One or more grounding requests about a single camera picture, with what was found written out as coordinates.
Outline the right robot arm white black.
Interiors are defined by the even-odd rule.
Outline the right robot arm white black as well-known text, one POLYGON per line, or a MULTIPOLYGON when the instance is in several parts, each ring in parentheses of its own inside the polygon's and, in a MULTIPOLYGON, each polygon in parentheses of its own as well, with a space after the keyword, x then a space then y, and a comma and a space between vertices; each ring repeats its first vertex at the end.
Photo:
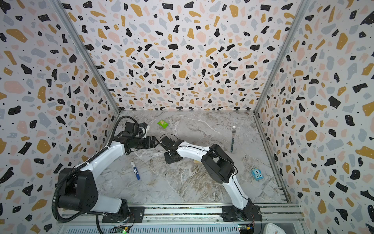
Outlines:
POLYGON ((233 160, 219 145, 197 146, 181 139, 174 141, 167 136, 161 139, 160 144, 166 151, 164 158, 167 164, 184 158, 199 161, 210 177, 223 185, 232 201, 232 205, 222 207, 221 217, 225 222, 263 221, 259 206, 253 204, 237 180, 238 170, 233 160))

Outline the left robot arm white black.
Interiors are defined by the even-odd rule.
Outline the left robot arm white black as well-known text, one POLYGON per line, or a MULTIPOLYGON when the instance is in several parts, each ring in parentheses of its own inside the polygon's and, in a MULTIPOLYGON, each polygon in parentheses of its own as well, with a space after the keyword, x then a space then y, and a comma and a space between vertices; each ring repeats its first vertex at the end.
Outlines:
POLYGON ((124 201, 101 195, 96 180, 119 157, 140 149, 155 148, 156 138, 147 135, 149 129, 146 123, 127 122, 124 131, 113 136, 107 146, 86 162, 63 169, 58 175, 54 208, 81 213, 120 213, 124 201))

